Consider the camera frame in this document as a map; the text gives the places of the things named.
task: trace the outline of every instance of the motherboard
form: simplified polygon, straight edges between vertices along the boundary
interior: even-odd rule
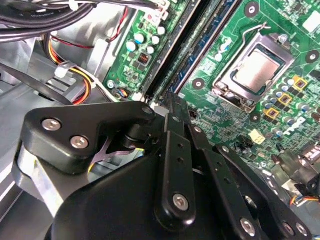
[[[125,89],[129,99],[144,88],[147,79],[157,74],[201,0],[154,2],[160,6],[159,10],[137,11],[104,80],[104,85],[111,90]]]
[[[174,76],[168,90],[212,144],[271,169],[284,149],[298,154],[319,140],[319,9],[313,0],[244,0],[190,77]]]
[[[213,145],[225,143],[264,169],[278,164],[284,149],[299,154],[319,140],[320,2],[209,1],[159,73],[186,16],[203,3],[162,4],[157,17],[137,12],[106,87],[155,105],[178,94]]]

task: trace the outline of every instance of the chip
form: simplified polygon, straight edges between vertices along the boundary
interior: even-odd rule
[[[270,108],[270,109],[266,110],[264,113],[265,113],[265,115],[267,115],[271,119],[276,119],[277,116],[279,115],[279,112],[277,110],[275,110],[274,108]]]
[[[292,101],[292,97],[284,93],[278,100],[283,105],[288,105]]]
[[[266,85],[266,82],[272,79],[279,67],[279,63],[259,49],[255,49],[244,60],[234,76],[234,81],[257,94]]]
[[[302,91],[308,84],[306,80],[304,80],[302,77],[299,77],[297,75],[293,77],[293,80],[295,82],[294,87],[299,91]]]

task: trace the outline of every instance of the wire bundle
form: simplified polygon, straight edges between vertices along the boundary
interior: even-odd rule
[[[320,203],[320,200],[314,196],[294,196],[291,200],[290,200],[290,206],[292,206],[293,204],[297,204],[297,201],[306,201],[306,202],[318,202]]]
[[[29,5],[31,10],[20,10],[8,5],[19,2],[22,5]],[[79,9],[72,11],[67,0],[37,0],[31,3],[21,0],[1,0],[0,24],[8,26],[8,28],[0,29],[0,43],[22,41],[69,27],[87,16],[98,3],[158,8],[155,3],[147,0],[91,0],[77,2],[80,3]]]

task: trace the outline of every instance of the yellow wire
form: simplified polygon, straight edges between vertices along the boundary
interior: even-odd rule
[[[94,167],[95,163],[91,163],[88,169],[88,174],[91,172],[92,168]]]
[[[50,54],[50,57],[53,59],[53,61],[54,61],[56,64],[60,64],[60,62],[54,57],[54,55],[53,55],[53,53],[52,53],[52,49],[51,49],[52,45],[51,45],[51,42],[50,42],[49,44],[50,44],[50,46],[49,46],[49,54]],[[73,72],[75,72],[75,73],[80,74],[82,77],[84,77],[86,80],[88,80],[88,84],[91,84],[90,78],[89,78],[85,73],[83,73],[82,71],[79,71],[79,70],[76,69],[76,68],[71,68],[70,70],[73,71]],[[86,94],[83,96],[83,99],[86,99],[86,98],[88,97],[88,95],[89,95],[89,92],[86,91]]]

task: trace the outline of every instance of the capacitor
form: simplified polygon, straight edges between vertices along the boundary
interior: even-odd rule
[[[306,113],[310,110],[310,106],[308,104],[303,103],[303,102],[299,103],[297,105],[297,108],[299,110],[301,110],[301,112],[303,112],[303,113]]]
[[[220,51],[221,51],[221,52],[225,52],[225,51],[227,51],[228,49],[229,49],[229,44],[224,43],[224,44],[222,44],[222,45],[220,46]]]
[[[277,98],[281,98],[284,93],[282,91],[276,91],[275,95]]]
[[[265,109],[270,109],[272,107],[272,103],[271,102],[263,102],[262,105],[264,106]]]
[[[217,62],[221,62],[223,58],[224,58],[224,57],[222,56],[221,53],[218,53],[217,55],[214,56],[214,59],[215,59]]]
[[[126,43],[126,49],[128,50],[128,52],[134,52],[135,50],[137,50],[137,45],[133,41],[128,41]]]
[[[142,33],[134,35],[134,40],[137,44],[143,44],[145,42],[145,36]]]
[[[284,132],[281,131],[280,128],[276,127],[272,130],[272,132],[274,133],[274,135],[276,135],[278,138],[281,138],[284,135]]]
[[[280,157],[278,157],[275,154],[271,154],[271,160],[274,162],[274,164],[279,165],[281,163]]]
[[[160,43],[160,38],[158,36],[152,36],[151,42],[153,45],[158,45]]]
[[[281,143],[277,143],[277,144],[275,145],[275,147],[276,147],[276,149],[279,151],[279,153],[281,153],[281,154],[284,154],[284,153],[285,153],[285,148],[284,148],[284,146],[282,146]]]
[[[285,80],[285,83],[289,86],[293,86],[295,84],[295,80],[293,80],[292,78],[288,78]]]
[[[162,35],[165,35],[166,34],[166,29],[164,26],[158,26],[158,28],[156,29],[156,32],[162,36]]]
[[[267,100],[272,104],[275,104],[277,102],[277,99],[274,96],[268,96]]]
[[[286,124],[288,124],[289,126],[292,126],[293,124],[295,124],[296,121],[295,121],[292,117],[286,116],[286,117],[284,118],[284,122],[285,122]]]
[[[146,48],[146,52],[147,52],[148,54],[152,55],[152,54],[155,53],[155,48],[150,45],[150,46],[148,46],[148,47]]]
[[[289,86],[285,84],[280,84],[279,88],[281,89],[282,92],[288,92]]]
[[[227,38],[224,40],[224,43],[229,46],[229,45],[232,43],[231,37],[227,37]]]

